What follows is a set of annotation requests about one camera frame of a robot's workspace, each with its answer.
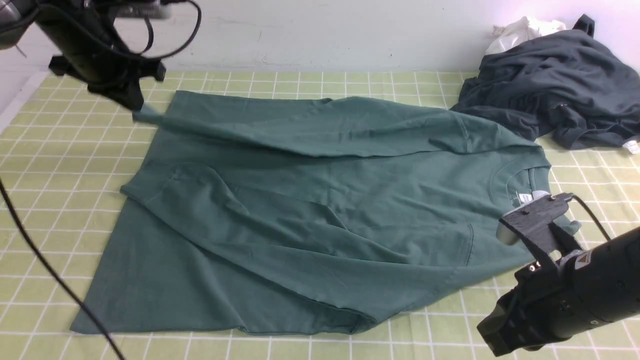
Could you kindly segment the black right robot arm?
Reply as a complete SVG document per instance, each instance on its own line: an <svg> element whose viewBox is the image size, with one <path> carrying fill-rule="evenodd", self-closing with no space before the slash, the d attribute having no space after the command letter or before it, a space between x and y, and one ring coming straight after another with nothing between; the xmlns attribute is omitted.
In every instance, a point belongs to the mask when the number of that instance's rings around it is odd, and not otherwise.
<svg viewBox="0 0 640 360"><path fill-rule="evenodd" d="M496 356L548 344L639 314L638 228L573 257L564 265L533 263L515 273L477 331Z"/></svg>

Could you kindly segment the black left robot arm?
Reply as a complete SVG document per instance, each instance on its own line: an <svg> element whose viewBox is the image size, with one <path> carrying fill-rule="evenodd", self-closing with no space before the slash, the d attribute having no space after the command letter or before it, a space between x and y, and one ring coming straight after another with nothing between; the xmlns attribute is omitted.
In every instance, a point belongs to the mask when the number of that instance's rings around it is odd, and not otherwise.
<svg viewBox="0 0 640 360"><path fill-rule="evenodd" d="M1 49L18 45L30 25L36 25L60 52L48 68L55 76L70 76L102 96L137 112L144 105L143 78L165 79L160 59L128 48L115 29L115 19L141 19L151 32L151 20L168 19L160 0L3 0Z"/></svg>

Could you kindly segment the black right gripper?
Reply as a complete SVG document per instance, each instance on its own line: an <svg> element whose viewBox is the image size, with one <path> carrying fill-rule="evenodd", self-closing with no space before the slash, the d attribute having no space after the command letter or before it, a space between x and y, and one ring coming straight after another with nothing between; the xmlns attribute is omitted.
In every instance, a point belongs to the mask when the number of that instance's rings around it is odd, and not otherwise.
<svg viewBox="0 0 640 360"><path fill-rule="evenodd" d="M515 273L517 285L501 296L478 325L496 357L519 349L537 351L576 335L576 312L570 300L569 274L574 260L544 266L535 261Z"/></svg>

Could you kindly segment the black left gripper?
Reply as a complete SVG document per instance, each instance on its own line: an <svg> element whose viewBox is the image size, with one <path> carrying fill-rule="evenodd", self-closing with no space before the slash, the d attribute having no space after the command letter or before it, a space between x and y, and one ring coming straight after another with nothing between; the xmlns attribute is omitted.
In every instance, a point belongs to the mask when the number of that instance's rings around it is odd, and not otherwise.
<svg viewBox="0 0 640 360"><path fill-rule="evenodd" d="M140 80L151 77L162 82L166 67L160 60L130 59L115 54L115 48L101 47L88 35L80 32L48 32L49 39L60 50L48 68L55 76L70 76L86 84L89 93L102 96L127 110L138 112L145 100Z"/></svg>

